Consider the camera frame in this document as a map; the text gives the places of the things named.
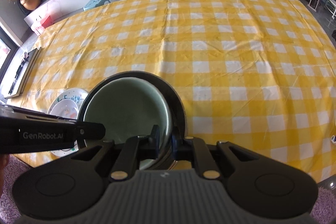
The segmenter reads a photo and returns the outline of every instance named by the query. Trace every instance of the wall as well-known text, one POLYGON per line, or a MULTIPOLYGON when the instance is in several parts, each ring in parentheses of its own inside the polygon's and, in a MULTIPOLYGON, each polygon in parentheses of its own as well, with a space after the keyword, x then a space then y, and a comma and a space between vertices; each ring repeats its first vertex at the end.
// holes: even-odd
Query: wall
POLYGON ((9 32, 12 33, 11 36, 14 38, 16 36, 21 39, 28 29, 24 17, 17 3, 9 0, 0 0, 0 22, 8 26, 9 32))

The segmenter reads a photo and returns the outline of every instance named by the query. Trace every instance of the floor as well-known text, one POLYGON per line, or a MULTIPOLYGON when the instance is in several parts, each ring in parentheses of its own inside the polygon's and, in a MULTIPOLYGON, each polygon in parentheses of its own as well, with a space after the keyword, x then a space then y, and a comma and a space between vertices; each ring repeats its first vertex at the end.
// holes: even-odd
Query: floor
MULTIPOLYGON (((308 1, 306 0, 300 0, 304 5, 307 5, 308 4, 308 1)), ((336 47, 336 41, 335 39, 333 39, 331 37, 331 34, 334 30, 336 30, 336 20, 332 20, 331 19, 331 13, 324 9, 323 6, 319 6, 317 11, 313 11, 312 9, 308 8, 310 10, 310 12, 313 14, 313 16, 316 18, 316 20, 320 23, 320 25, 322 26, 322 28, 324 29, 324 31, 327 33, 327 35, 329 36, 330 40, 332 41, 332 43, 334 44, 334 46, 336 47)), ((67 17, 70 17, 70 16, 73 16, 75 14, 78 14, 80 12, 82 12, 83 9, 79 9, 79 10, 76 10, 72 13, 69 13, 61 18, 59 18, 57 20, 58 21, 61 21, 67 17)), ((4 75, 4 79, 2 80, 2 82, 0 83, 0 101, 3 101, 3 102, 7 102, 7 100, 4 98, 5 96, 7 96, 7 89, 5 90, 4 88, 4 83, 12 83, 13 80, 14 80, 14 76, 15 76, 15 73, 16 73, 16 70, 19 66, 19 64, 21 63, 21 59, 22 59, 22 55, 25 51, 29 52, 32 48, 33 48, 33 45, 34 43, 36 42, 38 36, 34 33, 34 32, 31 32, 31 35, 28 37, 28 39, 23 43, 22 47, 20 47, 13 60, 11 61, 11 64, 9 65, 5 75, 4 75)))

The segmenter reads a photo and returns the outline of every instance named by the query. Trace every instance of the bowl rim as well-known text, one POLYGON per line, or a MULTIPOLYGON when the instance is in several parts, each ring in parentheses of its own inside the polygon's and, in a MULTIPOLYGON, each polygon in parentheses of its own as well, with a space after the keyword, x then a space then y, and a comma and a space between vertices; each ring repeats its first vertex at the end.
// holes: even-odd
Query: bowl rim
MULTIPOLYGON (((119 79, 115 79, 111 82, 108 82, 106 85, 104 85, 103 87, 101 87, 101 89, 99 89, 91 98, 91 100, 89 101, 85 112, 84 112, 84 116, 83 116, 83 120, 85 120, 85 116, 87 114, 88 108, 90 107, 90 104, 93 102, 93 100, 95 98, 97 98, 99 96, 99 93, 102 92, 103 89, 108 89, 109 86, 113 85, 115 82, 121 82, 121 81, 135 81, 138 83, 141 83, 143 86, 147 86, 149 87, 151 90, 151 94, 152 92, 158 96, 160 98, 160 106, 162 107, 164 114, 165 114, 165 123, 166 123, 166 128, 163 132, 163 136, 162 136, 162 143, 160 145, 161 147, 165 147, 169 141, 169 138, 171 136, 171 131, 172 131, 172 117, 171 117, 171 113, 170 113, 170 109, 169 106, 167 104, 167 101, 165 99, 165 97, 162 95, 162 93, 158 90, 158 88, 156 86, 154 86, 153 84, 151 84, 150 82, 141 79, 141 78, 137 78, 137 77, 123 77, 123 78, 119 78, 119 79)), ((155 160, 151 160, 150 163, 146 164, 145 167, 142 167, 141 169, 145 169, 147 168, 147 165, 151 166, 155 163, 155 160)))
MULTIPOLYGON (((170 98, 165 97, 167 104, 169 106, 172 120, 173 120, 173 129, 172 134, 176 134, 180 136, 181 138, 184 138, 187 135, 188 132, 188 124, 187 124, 187 118, 185 114, 184 105, 182 103, 182 100, 176 90, 163 78, 159 77, 158 75, 152 74, 150 72, 146 71, 138 71, 138 70, 132 70, 132 71, 123 71, 114 75, 111 75, 104 80, 102 80, 100 83, 98 83, 87 95, 87 97, 84 99, 84 102, 79 110, 78 114, 78 120, 82 121, 85 113, 85 109, 88 105, 88 102, 90 101, 90 98, 93 97, 93 95, 104 85, 107 83, 124 77, 136 77, 140 79, 144 79, 148 82, 150 82, 152 85, 154 85, 165 97, 167 93, 170 93, 170 98)), ((77 140, 78 148, 85 148, 85 142, 83 139, 77 140)), ((149 169, 171 169, 176 164, 176 161, 172 157, 172 151, 171 151, 171 142, 168 142, 166 147, 162 147, 162 151, 160 151, 158 161, 154 163, 153 166, 149 167, 149 169)))

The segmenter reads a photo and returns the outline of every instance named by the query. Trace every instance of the yellow checkered tablecloth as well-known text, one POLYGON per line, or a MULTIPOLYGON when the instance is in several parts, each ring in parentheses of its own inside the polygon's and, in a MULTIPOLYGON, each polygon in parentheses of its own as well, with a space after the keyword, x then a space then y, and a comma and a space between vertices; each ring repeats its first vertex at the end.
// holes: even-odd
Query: yellow checkered tablecloth
MULTIPOLYGON (((54 24, 35 46, 29 83, 10 104, 46 111, 65 89, 144 70, 178 92, 189 135, 229 140, 316 181, 335 173, 336 50, 298 0, 121 0, 54 24)), ((38 157, 50 154, 22 158, 38 157)))

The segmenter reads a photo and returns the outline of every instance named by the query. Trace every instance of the black frame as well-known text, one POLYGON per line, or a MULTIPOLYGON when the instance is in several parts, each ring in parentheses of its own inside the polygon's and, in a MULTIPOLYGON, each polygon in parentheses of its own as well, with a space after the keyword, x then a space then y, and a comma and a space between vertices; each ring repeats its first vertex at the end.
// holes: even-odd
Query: black frame
POLYGON ((1 27, 0 27, 0 39, 10 48, 10 52, 7 55, 7 58, 5 59, 5 62, 0 68, 0 83, 1 83, 9 64, 11 63, 14 57, 14 54, 16 53, 19 47, 1 27))
POLYGON ((288 223, 292 218, 312 223, 309 213, 318 197, 313 178, 234 143, 207 145, 200 138, 173 136, 174 160, 190 161, 193 170, 138 170, 140 160, 157 157, 154 132, 124 144, 100 142, 22 174, 12 190, 23 215, 19 222, 83 223, 100 216, 96 223, 124 223, 131 212, 134 221, 125 223, 157 223, 160 209, 152 204, 164 200, 170 208, 175 204, 168 223, 201 223, 195 221, 199 216, 207 223, 288 223), (186 200, 191 203, 181 207, 186 200), (149 220, 142 221, 139 208, 149 220), (189 213, 182 219, 184 208, 189 213))

